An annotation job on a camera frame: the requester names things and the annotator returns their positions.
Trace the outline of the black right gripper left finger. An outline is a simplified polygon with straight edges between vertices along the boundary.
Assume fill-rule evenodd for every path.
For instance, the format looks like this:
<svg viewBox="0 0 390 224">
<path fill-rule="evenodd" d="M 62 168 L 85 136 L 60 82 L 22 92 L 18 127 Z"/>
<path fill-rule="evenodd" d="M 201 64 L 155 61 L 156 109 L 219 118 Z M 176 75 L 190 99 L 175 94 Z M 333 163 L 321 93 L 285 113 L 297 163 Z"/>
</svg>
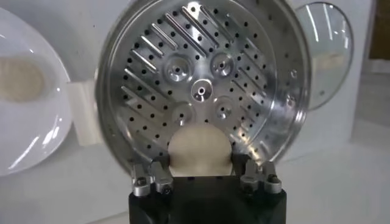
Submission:
<svg viewBox="0 0 390 224">
<path fill-rule="evenodd" d="M 157 156 L 149 164 L 132 162 L 130 175 L 132 192 L 136 197 L 145 197 L 152 192 L 167 195 L 173 190 L 168 154 Z"/>
</svg>

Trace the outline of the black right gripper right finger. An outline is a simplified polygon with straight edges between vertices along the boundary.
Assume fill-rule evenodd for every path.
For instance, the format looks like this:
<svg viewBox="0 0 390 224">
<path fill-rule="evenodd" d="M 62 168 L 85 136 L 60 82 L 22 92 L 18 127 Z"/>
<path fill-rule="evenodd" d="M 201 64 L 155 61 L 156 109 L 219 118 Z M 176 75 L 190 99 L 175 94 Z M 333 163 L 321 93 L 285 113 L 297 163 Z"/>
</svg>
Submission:
<svg viewBox="0 0 390 224">
<path fill-rule="evenodd" d="M 282 181 L 272 161 L 257 163 L 245 154 L 233 154 L 231 159 L 234 174 L 239 177 L 240 187 L 245 193 L 254 194 L 259 189 L 268 194 L 281 193 Z"/>
</svg>

